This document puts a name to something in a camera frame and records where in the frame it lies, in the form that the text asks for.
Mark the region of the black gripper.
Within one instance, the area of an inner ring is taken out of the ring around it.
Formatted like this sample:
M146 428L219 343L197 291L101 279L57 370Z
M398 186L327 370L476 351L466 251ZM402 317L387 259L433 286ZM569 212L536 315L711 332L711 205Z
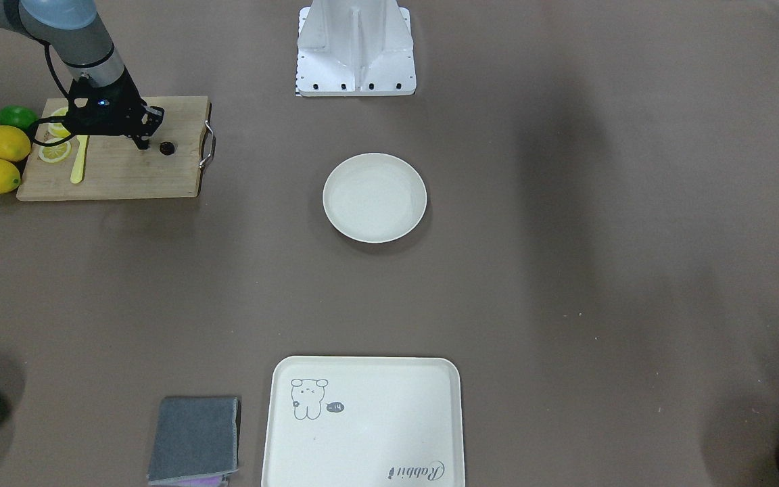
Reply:
M130 72L114 83L93 86L87 77L71 81L63 126L73 135L126 136L139 150L148 150L151 137L163 123L165 111L140 96Z

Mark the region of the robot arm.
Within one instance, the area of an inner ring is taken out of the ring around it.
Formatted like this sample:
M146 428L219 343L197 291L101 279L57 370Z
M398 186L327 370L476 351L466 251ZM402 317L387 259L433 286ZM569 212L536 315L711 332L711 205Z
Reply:
M68 102L61 123L69 136L123 136L139 150L163 123L164 108L143 101L93 1L0 1L0 28L44 46L47 68L55 72L55 51L71 73L69 89L57 81Z

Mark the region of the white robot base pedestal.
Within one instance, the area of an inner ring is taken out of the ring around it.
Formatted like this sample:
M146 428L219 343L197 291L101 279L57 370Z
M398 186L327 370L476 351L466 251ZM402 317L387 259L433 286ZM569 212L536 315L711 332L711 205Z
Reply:
M417 91L411 15L396 1L313 1L298 15L295 93L389 97Z

